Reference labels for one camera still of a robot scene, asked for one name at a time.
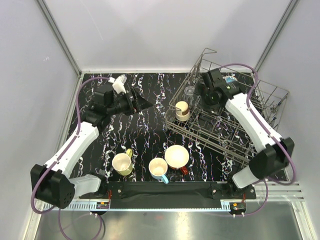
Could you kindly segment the yellow-green mug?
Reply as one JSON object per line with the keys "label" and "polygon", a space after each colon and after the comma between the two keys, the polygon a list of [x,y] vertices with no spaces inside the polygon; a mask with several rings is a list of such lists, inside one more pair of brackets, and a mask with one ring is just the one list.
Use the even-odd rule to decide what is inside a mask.
{"label": "yellow-green mug", "polygon": [[119,153],[112,159],[112,167],[121,176],[128,176],[133,171],[133,150],[129,148],[125,153]]}

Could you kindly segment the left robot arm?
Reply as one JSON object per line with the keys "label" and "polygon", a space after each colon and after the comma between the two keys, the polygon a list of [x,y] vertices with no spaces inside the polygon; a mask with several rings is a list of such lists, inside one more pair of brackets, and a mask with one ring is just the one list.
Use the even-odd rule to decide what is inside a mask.
{"label": "left robot arm", "polygon": [[106,177],[91,173],[71,178],[71,173],[87,148],[105,131],[111,117],[127,116],[152,107],[133,87],[117,90],[107,83],[96,88],[88,108],[69,139],[44,165],[35,164],[30,171],[32,196],[52,207],[65,209],[73,199],[91,193],[101,199],[107,195]]}

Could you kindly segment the blue butterfly mug orange inside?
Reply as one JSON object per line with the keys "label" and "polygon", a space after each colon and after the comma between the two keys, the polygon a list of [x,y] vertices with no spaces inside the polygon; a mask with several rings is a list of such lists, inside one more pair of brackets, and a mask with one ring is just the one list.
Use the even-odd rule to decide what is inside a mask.
{"label": "blue butterfly mug orange inside", "polygon": [[236,89],[238,87],[238,80],[232,75],[227,75],[223,77],[226,82],[227,89]]}

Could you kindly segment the clear drinking glass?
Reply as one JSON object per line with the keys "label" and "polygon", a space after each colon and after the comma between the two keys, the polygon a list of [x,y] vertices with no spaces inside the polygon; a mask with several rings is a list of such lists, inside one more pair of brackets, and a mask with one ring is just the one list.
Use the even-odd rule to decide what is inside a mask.
{"label": "clear drinking glass", "polygon": [[193,106],[197,100],[197,95],[195,94],[195,86],[188,85],[183,91],[183,101],[187,102],[189,106]]}

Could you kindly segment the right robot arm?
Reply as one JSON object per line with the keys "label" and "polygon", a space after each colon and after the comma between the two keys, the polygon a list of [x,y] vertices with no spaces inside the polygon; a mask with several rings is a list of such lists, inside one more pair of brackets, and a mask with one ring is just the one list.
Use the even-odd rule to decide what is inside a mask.
{"label": "right robot arm", "polygon": [[202,82],[195,87],[201,97],[200,106],[207,112],[230,112],[250,137],[257,154],[248,165],[232,176],[226,192],[239,198],[245,188],[288,166],[293,166],[291,155],[294,141],[283,138],[262,117],[250,100],[245,86],[237,80],[227,81],[219,68],[202,73]]}

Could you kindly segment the beige cup with brown band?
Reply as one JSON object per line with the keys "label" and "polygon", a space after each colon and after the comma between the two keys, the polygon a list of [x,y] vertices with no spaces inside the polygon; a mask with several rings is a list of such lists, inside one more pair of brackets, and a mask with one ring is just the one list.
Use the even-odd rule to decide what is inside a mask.
{"label": "beige cup with brown band", "polygon": [[190,118],[190,109],[186,101],[179,101],[175,104],[175,116],[181,122],[186,122]]}

